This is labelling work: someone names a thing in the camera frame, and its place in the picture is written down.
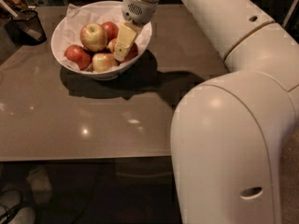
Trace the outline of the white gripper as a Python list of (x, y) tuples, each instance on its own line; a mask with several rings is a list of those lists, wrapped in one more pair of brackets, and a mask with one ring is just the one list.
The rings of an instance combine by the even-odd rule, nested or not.
[(145, 0), (122, 0), (121, 12), (126, 20), (121, 24), (114, 49), (114, 57), (122, 62), (139, 34), (137, 26), (150, 22), (158, 3)]

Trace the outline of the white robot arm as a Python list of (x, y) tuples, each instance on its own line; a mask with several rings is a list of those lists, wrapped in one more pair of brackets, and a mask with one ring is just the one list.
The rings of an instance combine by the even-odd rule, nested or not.
[[(159, 0), (123, 0), (123, 60)], [(183, 224), (281, 224), (279, 160), (299, 120), (299, 45), (250, 0), (181, 0), (227, 67), (179, 102), (171, 157)]]

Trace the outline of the white robot base below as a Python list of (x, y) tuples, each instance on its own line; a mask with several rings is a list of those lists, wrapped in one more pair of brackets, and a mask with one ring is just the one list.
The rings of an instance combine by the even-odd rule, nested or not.
[(35, 206), (48, 203), (52, 197), (52, 185), (44, 166), (37, 166), (25, 177), (29, 196), (13, 183), (7, 183), (0, 194), (0, 224), (36, 224)]

